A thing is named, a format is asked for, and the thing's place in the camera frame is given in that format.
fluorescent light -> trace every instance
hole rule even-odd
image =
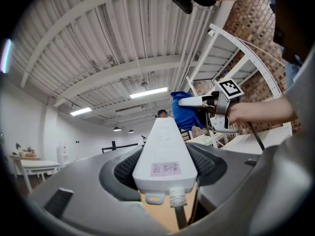
[[[84,109],[81,109],[81,110],[78,110],[78,111],[74,111],[70,114],[72,114],[73,116],[77,116],[77,115],[80,115],[80,114],[83,114],[83,113],[86,113],[86,112],[89,112],[89,111],[92,111],[92,109],[90,108],[84,108]]]
[[[11,47],[11,40],[7,39],[7,41],[5,42],[2,57],[1,57],[0,69],[1,69],[2,73],[7,72],[6,65],[7,65],[7,61],[8,61],[10,47]]]
[[[131,97],[131,99],[134,99],[134,98],[138,98],[138,97],[141,97],[141,96],[150,95],[150,94],[154,94],[154,93],[158,93],[158,92],[166,92],[166,91],[167,91],[167,87],[165,87],[165,88],[158,88],[158,89],[154,89],[154,90],[150,90],[150,91],[145,91],[145,92],[139,92],[139,93],[131,94],[130,97]]]

cable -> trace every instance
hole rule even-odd
[[[252,123],[248,121],[249,126],[251,127],[252,133],[254,134],[259,146],[261,147],[261,150],[264,151],[265,150],[265,146],[262,143],[260,137],[257,135],[256,131],[254,130],[254,127],[252,126]]]
[[[175,207],[175,214],[179,230],[187,226],[187,219],[183,206]]]
[[[187,226],[187,219],[184,211],[184,206],[187,205],[184,188],[182,187],[170,188],[169,198],[171,208],[175,208],[178,228],[182,229]]]
[[[269,55],[270,57],[272,57],[276,62],[279,62],[281,65],[284,66],[283,63],[281,63],[281,62],[280,62],[279,60],[277,60],[275,57],[273,57],[273,56],[270,55],[269,53],[265,52],[264,50],[260,49],[259,47],[255,46],[255,45],[253,45],[253,44],[251,44],[251,43],[249,43],[249,42],[247,42],[247,41],[245,41],[245,40],[243,40],[243,39],[241,39],[241,38],[238,38],[238,37],[235,37],[235,38],[237,38],[238,40],[240,40],[240,41],[242,41],[242,42],[245,42],[245,43],[247,43],[247,44],[249,44],[249,45],[251,45],[251,46],[254,46],[255,48],[259,49],[260,51],[262,51],[262,52],[264,52],[265,54],[267,54],[267,55]]]

cable connector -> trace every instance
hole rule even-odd
[[[186,206],[186,194],[182,187],[173,187],[169,190],[171,208]]]

floor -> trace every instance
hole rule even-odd
[[[37,175],[29,175],[29,180],[30,180],[32,189],[35,189],[38,185],[40,185],[43,182],[41,176],[37,177]],[[26,187],[24,177],[22,175],[18,175],[15,182],[16,182],[17,188],[20,191],[20,193],[22,194],[22,196],[27,197],[29,194],[29,191]]]
[[[197,183],[193,190],[186,194],[187,206],[184,206],[186,219],[189,220],[191,217],[192,206],[194,203],[195,195],[197,191]],[[141,194],[141,202],[143,203],[144,209],[160,224],[167,228],[171,232],[178,232],[179,228],[177,225],[177,219],[174,208],[170,207],[169,196],[165,196],[164,203],[160,206],[149,205],[145,202],[145,195]]]

human arm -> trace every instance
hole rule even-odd
[[[297,118],[285,96],[267,102],[240,102],[227,112],[230,124],[238,121],[285,123]]]

